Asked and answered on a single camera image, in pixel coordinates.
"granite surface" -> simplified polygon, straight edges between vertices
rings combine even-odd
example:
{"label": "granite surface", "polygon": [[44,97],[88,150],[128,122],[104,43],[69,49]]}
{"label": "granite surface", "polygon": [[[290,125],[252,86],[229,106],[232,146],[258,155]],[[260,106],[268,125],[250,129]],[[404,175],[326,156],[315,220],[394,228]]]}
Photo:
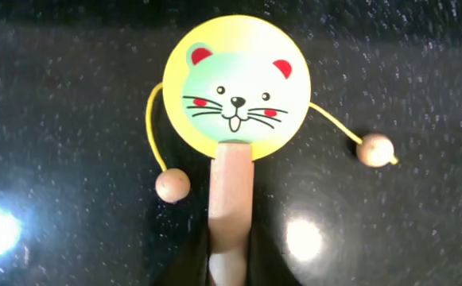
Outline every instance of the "granite surface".
{"label": "granite surface", "polygon": [[[462,19],[452,21],[462,6],[434,3],[419,19],[424,10],[397,10],[413,29],[432,23],[432,34],[395,30],[402,16],[393,8],[386,35],[380,16],[358,23],[366,6],[332,8],[346,12],[339,21],[355,19],[356,31],[333,29],[329,12],[285,25],[265,16],[293,32],[312,100],[360,134],[388,135],[400,159],[361,165],[348,139],[311,110],[288,145],[256,162],[254,220],[304,285],[462,285]],[[151,285],[206,219],[209,159],[157,104],[161,152],[192,181],[187,199],[163,203],[144,125],[147,96],[195,20],[165,12],[188,24],[135,27],[136,16],[130,25],[116,16],[114,25],[57,25],[27,11],[24,21],[0,18],[0,210],[21,224],[17,244],[0,255],[0,285]],[[367,25],[376,29],[357,31]],[[289,238],[296,222],[316,234]],[[313,255],[301,259],[289,239]]]}

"whisker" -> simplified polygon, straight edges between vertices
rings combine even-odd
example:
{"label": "whisker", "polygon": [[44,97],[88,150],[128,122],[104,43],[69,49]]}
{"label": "whisker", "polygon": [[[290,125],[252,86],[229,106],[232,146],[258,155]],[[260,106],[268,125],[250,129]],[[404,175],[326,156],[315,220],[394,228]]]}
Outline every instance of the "whisker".
{"label": "whisker", "polygon": [[199,112],[198,114],[192,114],[192,117],[199,116],[199,115],[206,115],[206,114],[220,114],[220,112],[219,111]]}
{"label": "whisker", "polygon": [[211,103],[213,103],[213,104],[215,104],[215,105],[217,105],[217,106],[222,107],[222,105],[221,105],[220,103],[218,103],[218,102],[214,102],[214,101],[212,101],[212,100],[205,99],[205,98],[200,98],[200,97],[196,97],[196,96],[187,96],[187,95],[184,95],[184,96],[183,96],[183,99],[200,99],[200,100],[205,100],[205,101],[207,101],[207,102],[211,102]]}
{"label": "whisker", "polygon": [[253,117],[251,117],[251,116],[249,116],[248,118],[254,119],[255,121],[258,121],[258,122],[261,122],[261,123],[263,123],[263,124],[266,124],[266,125],[268,125],[269,127],[271,127],[271,129],[275,129],[270,123],[264,122],[264,121],[261,120],[261,119],[253,118]]}
{"label": "whisker", "polygon": [[285,110],[278,110],[274,108],[250,108],[248,111],[257,111],[257,110],[275,110],[275,111],[282,112],[282,113],[288,113]]}
{"label": "whisker", "polygon": [[268,118],[268,119],[274,120],[274,121],[276,121],[276,122],[281,122],[280,119],[272,118],[272,117],[270,117],[270,116],[266,116],[266,115],[262,115],[262,114],[253,114],[253,113],[249,113],[248,115],[260,116],[260,117],[264,117],[264,118]]}
{"label": "whisker", "polygon": [[222,110],[219,107],[211,107],[211,106],[189,106],[187,109],[209,109],[209,110]]}

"red inner ear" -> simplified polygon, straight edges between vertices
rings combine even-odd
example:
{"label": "red inner ear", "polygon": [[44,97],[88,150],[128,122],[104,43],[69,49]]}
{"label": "red inner ear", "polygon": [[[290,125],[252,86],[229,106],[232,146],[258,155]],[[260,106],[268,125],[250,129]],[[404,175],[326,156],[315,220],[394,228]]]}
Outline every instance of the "red inner ear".
{"label": "red inner ear", "polygon": [[286,79],[288,79],[291,76],[293,68],[287,60],[275,60],[273,64],[280,70],[282,74],[284,74],[284,77]]}
{"label": "red inner ear", "polygon": [[197,48],[192,52],[192,64],[197,65],[201,60],[212,55],[212,53],[207,48]]}

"cord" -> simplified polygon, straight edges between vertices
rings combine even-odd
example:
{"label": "cord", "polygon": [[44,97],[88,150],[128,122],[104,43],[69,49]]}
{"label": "cord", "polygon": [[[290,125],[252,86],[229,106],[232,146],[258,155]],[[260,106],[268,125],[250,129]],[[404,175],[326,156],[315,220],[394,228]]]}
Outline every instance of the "cord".
{"label": "cord", "polygon": [[[326,117],[330,122],[335,124],[335,126],[342,130],[349,138],[351,138],[356,144],[361,145],[363,144],[363,140],[356,136],[353,132],[351,132],[344,124],[342,124],[338,119],[334,118],[331,114],[329,114],[326,110],[324,110],[322,107],[318,106],[317,104],[311,102],[310,107],[312,107],[314,110],[318,111],[320,114],[322,114],[324,117]],[[390,162],[391,164],[397,164],[398,159],[397,157],[393,157],[393,159]]]}
{"label": "cord", "polygon": [[154,158],[157,160],[161,170],[164,172],[165,170],[167,170],[167,166],[165,165],[164,160],[161,158],[160,152],[158,152],[157,143],[154,141],[153,136],[153,124],[151,122],[154,99],[157,97],[158,92],[161,88],[161,83],[157,84],[156,87],[153,88],[151,94],[149,95],[148,102],[146,104],[146,134],[148,136],[149,146],[151,146],[151,151],[153,151]]}

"yellow drum head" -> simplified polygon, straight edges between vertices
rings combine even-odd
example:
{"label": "yellow drum head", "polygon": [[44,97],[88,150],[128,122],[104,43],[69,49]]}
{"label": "yellow drum head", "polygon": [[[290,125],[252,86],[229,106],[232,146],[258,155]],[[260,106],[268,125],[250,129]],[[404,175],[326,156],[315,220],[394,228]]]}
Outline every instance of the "yellow drum head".
{"label": "yellow drum head", "polygon": [[256,17],[218,17],[175,47],[163,78],[165,109],[194,149],[215,157],[219,142],[252,145],[256,160],[300,128],[310,74],[294,42]]}

